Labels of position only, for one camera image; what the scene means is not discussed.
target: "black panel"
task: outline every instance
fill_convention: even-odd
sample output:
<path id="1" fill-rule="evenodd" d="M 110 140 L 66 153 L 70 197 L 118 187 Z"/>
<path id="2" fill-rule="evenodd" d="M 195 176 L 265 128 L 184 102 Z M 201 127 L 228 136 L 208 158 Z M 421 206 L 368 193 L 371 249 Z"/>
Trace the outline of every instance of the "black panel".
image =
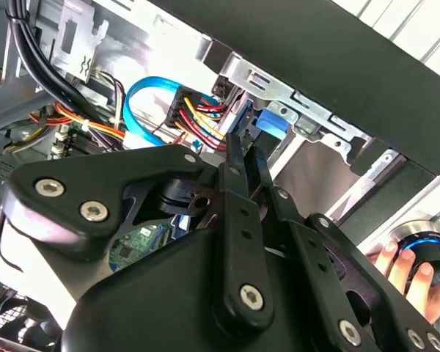
<path id="1" fill-rule="evenodd" d="M 420 166 L 407 161 L 381 186 L 376 186 L 358 202 L 340 229 L 358 245 L 380 225 L 401 209 L 435 177 Z"/>
<path id="2" fill-rule="evenodd" d="M 204 59 L 204 64 L 218 75 L 220 74 L 221 69 L 225 64 L 225 61 L 227 61 L 231 52 L 232 51 L 225 45 L 213 41 L 212 46 L 210 47 L 210 50 L 208 51 L 207 56 Z"/>
<path id="3" fill-rule="evenodd" d="M 268 158 L 279 145 L 280 140 L 267 132 L 261 132 L 253 145 L 260 148 Z"/>
<path id="4" fill-rule="evenodd" d="M 351 171 L 358 176 L 365 175 L 365 172 L 367 172 L 373 163 L 387 150 L 387 145 L 377 139 L 372 140 L 351 164 Z"/>
<path id="5" fill-rule="evenodd" d="M 440 173 L 440 77 L 332 1 L 151 2 Z"/>
<path id="6" fill-rule="evenodd" d="M 309 322 L 297 314 L 303 290 L 286 261 L 270 253 L 274 324 L 251 343 L 225 339 L 212 319 L 213 238 L 188 235 L 94 286 L 73 311 L 64 350 L 314 351 Z"/>

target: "metal frame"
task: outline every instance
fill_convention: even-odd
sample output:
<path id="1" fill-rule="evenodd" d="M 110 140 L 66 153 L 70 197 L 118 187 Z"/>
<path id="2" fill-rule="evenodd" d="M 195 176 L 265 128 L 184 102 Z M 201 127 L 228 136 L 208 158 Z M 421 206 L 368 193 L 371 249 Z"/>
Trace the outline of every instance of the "metal frame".
<path id="1" fill-rule="evenodd" d="M 391 163 L 398 154 L 394 150 L 387 150 L 372 164 L 368 171 L 326 212 L 326 216 L 333 220 L 340 220 L 362 197 L 365 196 L 377 183 L 381 174 L 391 167 Z"/>
<path id="2" fill-rule="evenodd" d="M 148 33 L 151 40 L 147 44 L 151 47 L 166 45 L 170 48 L 173 43 L 183 43 L 183 51 L 192 53 L 199 60 L 204 58 L 210 49 L 211 39 L 207 35 L 166 13 L 152 4 L 152 1 L 94 2 Z"/>
<path id="3" fill-rule="evenodd" d="M 349 142 L 356 136 L 370 140 L 370 137 L 358 128 L 333 116 L 331 111 L 236 54 L 229 57 L 221 75 L 259 99 L 272 100 L 267 109 L 282 116 L 294 129 L 305 136 L 310 133 L 296 127 L 300 118 L 299 114 L 307 116 L 332 133 L 341 136 L 342 138 L 337 138 L 343 146 L 348 145 L 350 148 L 350 145 L 345 141 Z"/>
<path id="4" fill-rule="evenodd" d="M 51 60 L 56 67 L 85 82 L 89 80 L 96 47 L 106 36 L 109 27 L 109 22 L 104 20 L 93 34 L 94 16 L 93 6 L 79 0 L 64 0 Z M 69 23 L 73 23 L 75 29 L 71 42 L 66 43 L 70 47 L 64 48 L 65 38 L 69 35 L 67 34 Z"/>
<path id="5" fill-rule="evenodd" d="M 8 27 L 0 83 L 0 128 L 51 101 L 47 92 L 37 89 L 31 76 L 21 76 L 21 61 Z"/>
<path id="6" fill-rule="evenodd" d="M 303 136 L 293 131 L 287 133 L 284 140 L 279 143 L 268 159 L 268 167 L 273 180 L 275 180 L 279 173 L 287 166 L 290 159 L 305 142 L 306 139 Z"/>
<path id="7" fill-rule="evenodd" d="M 440 174 L 440 77 L 336 4 L 227 0 L 206 18 L 200 0 L 151 2 Z"/>

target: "cooling fan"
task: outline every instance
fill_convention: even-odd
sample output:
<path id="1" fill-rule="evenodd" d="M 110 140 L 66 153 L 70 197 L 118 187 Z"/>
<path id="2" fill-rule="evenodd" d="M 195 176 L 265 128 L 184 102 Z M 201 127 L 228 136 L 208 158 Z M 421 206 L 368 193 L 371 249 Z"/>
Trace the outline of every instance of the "cooling fan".
<path id="1" fill-rule="evenodd" d="M 51 352 L 62 334 L 48 309 L 30 298 L 5 290 L 0 295 L 0 337 Z"/>

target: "wire bundle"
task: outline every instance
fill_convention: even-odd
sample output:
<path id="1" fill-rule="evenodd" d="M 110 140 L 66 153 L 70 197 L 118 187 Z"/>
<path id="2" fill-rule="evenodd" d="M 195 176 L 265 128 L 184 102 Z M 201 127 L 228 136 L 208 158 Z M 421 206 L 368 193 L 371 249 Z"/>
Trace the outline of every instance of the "wire bundle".
<path id="1" fill-rule="evenodd" d="M 100 78 L 103 81 L 105 81 L 107 84 L 113 87 L 114 89 L 114 105 L 116 107 L 116 113 L 114 115 L 114 128 L 117 130 L 120 129 L 120 122 L 123 119 L 123 111 L 122 108 L 124 106 L 126 94 L 124 90 L 124 86 L 122 83 L 117 80 L 115 77 L 110 75 L 107 72 L 104 71 L 95 71 L 96 78 Z"/>
<path id="2" fill-rule="evenodd" d="M 83 126 L 87 126 L 88 128 L 93 128 L 97 131 L 103 132 L 105 134 L 108 134 L 116 139 L 119 139 L 121 141 L 124 140 L 125 133 L 122 131 L 119 131 L 115 128 L 111 128 L 106 125 L 101 125 L 100 123 L 91 122 L 89 120 L 85 120 L 78 116 L 77 114 L 74 114 L 71 111 L 68 111 L 61 103 L 56 103 L 55 105 L 56 111 L 63 115 L 64 117 L 68 118 L 71 121 L 77 122 Z"/>
<path id="3" fill-rule="evenodd" d="M 29 114 L 29 118 L 33 120 L 35 123 L 39 123 L 39 117 L 34 114 Z M 46 126 L 61 126 L 61 125 L 69 125 L 72 123 L 72 120 L 67 117 L 57 117 L 57 118 L 47 118 L 45 121 Z"/>
<path id="4" fill-rule="evenodd" d="M 179 87 L 181 87 L 181 84 L 162 77 L 146 77 L 140 81 L 137 81 L 129 89 L 127 98 L 124 102 L 124 121 L 128 130 L 138 136 L 141 136 L 143 139 L 149 141 L 153 145 L 165 145 L 166 143 L 161 138 L 155 136 L 155 131 L 149 131 L 137 120 L 136 116 L 131 110 L 131 98 L 146 88 L 158 88 L 175 93 Z M 215 99 L 212 99 L 207 95 L 204 95 L 203 99 L 213 106 L 217 104 Z"/>
<path id="5" fill-rule="evenodd" d="M 208 101 L 207 99 L 202 99 L 202 103 L 203 105 L 199 105 L 197 107 L 197 111 L 200 112 L 205 112 L 205 113 L 209 113 L 209 114 L 218 114 L 218 113 L 223 113 L 225 112 L 225 110 L 227 110 L 227 106 L 222 104 L 222 105 L 211 105 L 210 101 Z M 221 120 L 223 116 L 209 116 L 208 118 L 214 121 L 218 121 Z"/>
<path id="6" fill-rule="evenodd" d="M 26 0 L 6 0 L 7 17 L 21 61 L 29 75 L 67 110 L 102 123 L 94 106 L 51 66 L 29 26 Z"/>
<path id="7" fill-rule="evenodd" d="M 189 116 L 185 109 L 180 109 L 181 118 L 175 121 L 176 126 L 184 132 L 193 135 L 207 147 L 224 152 L 226 150 L 223 141 L 224 136 L 211 127 L 208 121 L 205 120 L 205 118 L 209 117 L 196 111 L 188 98 L 184 98 L 184 103 L 192 117 Z"/>

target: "white wall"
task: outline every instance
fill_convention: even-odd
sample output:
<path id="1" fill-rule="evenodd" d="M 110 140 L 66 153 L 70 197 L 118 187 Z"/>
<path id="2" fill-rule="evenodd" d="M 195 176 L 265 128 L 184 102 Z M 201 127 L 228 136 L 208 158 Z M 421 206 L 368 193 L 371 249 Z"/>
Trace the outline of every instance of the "white wall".
<path id="1" fill-rule="evenodd" d="M 440 0 L 334 0 L 440 75 Z M 398 27 L 412 13 L 398 35 Z"/>

